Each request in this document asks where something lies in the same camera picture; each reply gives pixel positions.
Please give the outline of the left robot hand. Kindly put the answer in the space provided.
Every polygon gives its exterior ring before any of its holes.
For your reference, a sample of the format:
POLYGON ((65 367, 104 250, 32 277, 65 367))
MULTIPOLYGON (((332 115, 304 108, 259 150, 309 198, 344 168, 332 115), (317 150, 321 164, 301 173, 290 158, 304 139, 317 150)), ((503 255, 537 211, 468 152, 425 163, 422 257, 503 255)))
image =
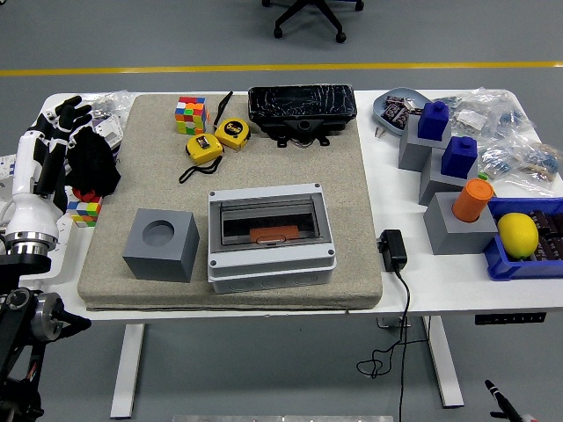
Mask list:
POLYGON ((71 135, 91 121, 91 106, 80 96, 41 112, 19 138, 4 239, 10 254, 25 248, 52 251, 57 221, 66 212, 65 159, 71 135))

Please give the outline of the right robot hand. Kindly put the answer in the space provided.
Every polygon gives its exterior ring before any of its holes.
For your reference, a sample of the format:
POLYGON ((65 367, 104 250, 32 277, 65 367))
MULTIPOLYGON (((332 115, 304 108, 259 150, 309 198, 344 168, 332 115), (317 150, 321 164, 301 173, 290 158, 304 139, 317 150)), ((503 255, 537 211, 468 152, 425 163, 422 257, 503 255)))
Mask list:
POLYGON ((490 380, 485 380, 485 385, 500 408, 499 411, 490 412, 492 418, 506 419, 510 422, 537 422, 537 419, 530 414, 520 414, 490 380))

